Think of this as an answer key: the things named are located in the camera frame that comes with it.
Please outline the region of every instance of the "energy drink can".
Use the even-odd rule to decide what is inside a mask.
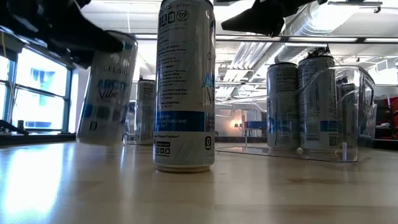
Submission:
[[[215,17],[209,0],[162,1],[156,73],[156,168],[208,170],[215,155]]]
[[[319,71],[334,66],[333,57],[306,58],[298,64],[298,87],[306,85]],[[299,96],[300,147],[308,151],[338,149],[336,81],[333,70],[324,70]]]
[[[267,95],[297,90],[297,66],[278,63],[268,67]],[[268,97],[267,143],[271,149],[297,149],[300,146],[299,105],[295,94]]]
[[[137,83],[136,117],[134,142],[148,144],[153,142],[156,81],[140,79]]]
[[[114,146],[122,143],[137,42],[129,35],[108,31],[123,42],[121,52],[95,52],[81,113],[79,142]]]
[[[354,83],[338,86],[338,132],[339,145],[348,148],[356,147],[358,133],[358,104]]]

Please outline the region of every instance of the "can lid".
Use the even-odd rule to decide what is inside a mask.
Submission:
[[[271,68],[271,67],[273,67],[273,66],[275,66],[275,65],[294,65],[294,66],[297,67],[297,65],[294,64],[294,63],[292,63],[292,62],[280,62],[280,63],[275,63],[275,64],[273,64],[273,65],[270,65],[270,66],[268,67],[268,69]]]
[[[156,81],[156,76],[155,75],[146,75],[146,76],[139,76],[138,81],[151,81],[155,82]]]
[[[155,80],[140,79],[138,82],[156,82]]]
[[[163,4],[164,4],[164,2],[166,2],[166,1],[169,1],[169,0],[163,0],[163,1],[162,1],[162,3],[160,4],[160,6],[162,7],[162,6],[163,6]],[[209,0],[202,0],[202,1],[205,1],[205,2],[207,2],[208,4],[210,4],[210,5],[211,5],[211,8],[212,8],[212,9],[214,9],[213,3],[211,3],[211,1],[209,1]]]
[[[301,60],[298,64],[302,63],[305,60],[315,59],[315,58],[322,58],[322,57],[328,57],[328,58],[335,59],[333,56],[330,56],[330,55],[319,55],[319,56],[315,56],[315,57],[305,58],[305,59]]]
[[[352,87],[352,86],[355,86],[355,84],[354,83],[343,83],[343,84],[341,84],[341,87],[342,88],[348,88],[348,87]]]

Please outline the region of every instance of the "tipped over can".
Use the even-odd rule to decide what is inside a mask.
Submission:
[[[116,53],[95,52],[77,140],[115,146],[122,144],[138,46],[136,40],[127,34],[108,32],[124,47]]]

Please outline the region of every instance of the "window frame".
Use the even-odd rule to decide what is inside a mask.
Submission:
[[[72,89],[72,71],[74,68],[69,67],[68,65],[65,65],[62,62],[59,62],[55,60],[54,58],[51,58],[45,54],[42,54],[41,52],[32,49],[30,47],[25,47],[26,50],[30,50],[33,53],[36,53],[48,60],[51,60],[59,65],[64,66],[67,69],[67,81],[66,81],[66,88],[65,88],[65,95],[58,95],[54,94],[49,91],[45,90],[40,90],[37,88],[32,88],[29,86],[24,86],[16,83],[17,80],[17,67],[18,67],[18,56],[16,58],[16,61],[9,60],[10,63],[12,63],[11,66],[9,66],[9,72],[7,76],[7,80],[0,80],[1,83],[4,83],[6,86],[6,98],[4,102],[4,111],[3,114],[1,114],[1,118],[6,120],[6,121],[12,121],[12,105],[13,105],[13,98],[12,96],[15,96],[17,89],[21,90],[26,90],[31,93],[36,93],[39,95],[44,95],[44,96],[49,96],[49,97],[57,97],[63,99],[63,118],[62,118],[62,128],[61,129],[45,129],[45,128],[26,128],[27,131],[60,131],[63,133],[68,132],[68,124],[69,124],[69,115],[70,115],[70,105],[71,105],[71,89]]]

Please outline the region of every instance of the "can logo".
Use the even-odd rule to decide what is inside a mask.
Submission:
[[[187,21],[189,18],[189,14],[186,10],[179,10],[177,13],[177,19],[179,21]]]
[[[207,136],[205,138],[205,149],[210,150],[211,149],[211,137]]]
[[[97,130],[97,122],[96,122],[96,121],[92,121],[92,122],[90,123],[90,130],[91,130],[91,131]]]

